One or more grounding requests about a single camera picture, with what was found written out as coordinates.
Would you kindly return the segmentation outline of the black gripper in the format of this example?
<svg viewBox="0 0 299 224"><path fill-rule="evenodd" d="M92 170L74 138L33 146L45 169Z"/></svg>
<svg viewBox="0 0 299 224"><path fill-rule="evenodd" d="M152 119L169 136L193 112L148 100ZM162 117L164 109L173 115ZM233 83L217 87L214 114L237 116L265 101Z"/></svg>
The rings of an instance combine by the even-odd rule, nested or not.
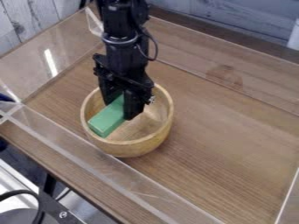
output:
<svg viewBox="0 0 299 224"><path fill-rule="evenodd" d="M92 56L98 89L108 105L124 93L124 119L130 121L144 112L152 97L153 81L145 72L150 60L146 40L105 41L105 54Z"/></svg>

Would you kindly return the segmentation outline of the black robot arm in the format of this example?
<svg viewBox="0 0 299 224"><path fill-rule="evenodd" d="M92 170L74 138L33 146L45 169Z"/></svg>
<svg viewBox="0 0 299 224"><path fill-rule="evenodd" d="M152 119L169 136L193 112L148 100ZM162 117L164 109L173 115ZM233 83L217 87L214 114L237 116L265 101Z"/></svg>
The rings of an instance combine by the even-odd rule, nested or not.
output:
<svg viewBox="0 0 299 224"><path fill-rule="evenodd" d="M145 68L154 57L149 56L149 41L154 40L144 28L149 19L145 0L96 0L102 22L101 40L105 53L96 53L93 74L104 103L122 96L122 117L132 120L150 103L154 83Z"/></svg>

